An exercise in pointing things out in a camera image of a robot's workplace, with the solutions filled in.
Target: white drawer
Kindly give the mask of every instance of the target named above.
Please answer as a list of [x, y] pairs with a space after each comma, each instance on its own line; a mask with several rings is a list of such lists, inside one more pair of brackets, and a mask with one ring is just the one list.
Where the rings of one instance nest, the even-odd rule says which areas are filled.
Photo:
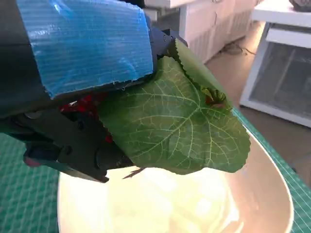
[[269, 28], [266, 40], [311, 49], [311, 29], [274, 24]]

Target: red object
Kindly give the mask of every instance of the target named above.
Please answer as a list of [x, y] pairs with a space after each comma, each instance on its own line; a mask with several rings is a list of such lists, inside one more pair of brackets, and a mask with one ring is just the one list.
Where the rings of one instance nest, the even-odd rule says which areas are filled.
[[[106, 96], [107, 93], [101, 93], [97, 95], [87, 95], [74, 103], [61, 106], [59, 109], [61, 112], [65, 113], [87, 112], [91, 117], [93, 117], [96, 120], [99, 120], [97, 106], [105, 99]], [[108, 143], [113, 142], [111, 134], [106, 136], [105, 141]]]

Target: white cabinet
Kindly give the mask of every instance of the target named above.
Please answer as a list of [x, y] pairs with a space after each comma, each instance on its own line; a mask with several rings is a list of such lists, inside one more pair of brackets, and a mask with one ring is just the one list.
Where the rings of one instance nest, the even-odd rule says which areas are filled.
[[235, 0], [234, 10], [230, 19], [230, 30], [227, 42], [246, 35], [251, 24], [251, 14], [258, 0]]
[[206, 62], [226, 43], [235, 0], [199, 0], [181, 7], [179, 34]]
[[226, 43], [246, 35], [257, 0], [148, 0], [150, 5], [180, 6], [179, 35], [207, 62]]
[[203, 61], [211, 58], [210, 44], [217, 22], [217, 8], [212, 0], [200, 0], [180, 9], [179, 34]]
[[213, 0], [216, 24], [212, 30], [210, 55], [214, 56], [226, 44], [235, 0]]

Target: white shelf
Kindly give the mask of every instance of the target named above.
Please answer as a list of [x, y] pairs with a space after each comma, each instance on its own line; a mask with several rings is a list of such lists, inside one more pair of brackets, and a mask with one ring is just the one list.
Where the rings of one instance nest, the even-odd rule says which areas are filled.
[[252, 19], [311, 28], [311, 13], [294, 11], [289, 0], [265, 0], [255, 7]]
[[311, 49], [311, 29], [273, 25], [268, 31], [266, 40]]

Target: green leaf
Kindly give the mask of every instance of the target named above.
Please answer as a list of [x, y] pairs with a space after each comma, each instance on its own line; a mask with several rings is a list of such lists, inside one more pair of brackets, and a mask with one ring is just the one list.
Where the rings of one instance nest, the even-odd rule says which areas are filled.
[[213, 102], [223, 103], [227, 109], [231, 109], [231, 103], [226, 98], [223, 87], [186, 45], [176, 40], [172, 54], [175, 60], [182, 65], [185, 73], [194, 82], [197, 89], [208, 95]]
[[150, 81], [111, 94], [100, 119], [138, 167], [235, 172], [245, 164], [249, 136], [229, 110], [207, 106], [205, 97], [177, 61], [164, 57]]

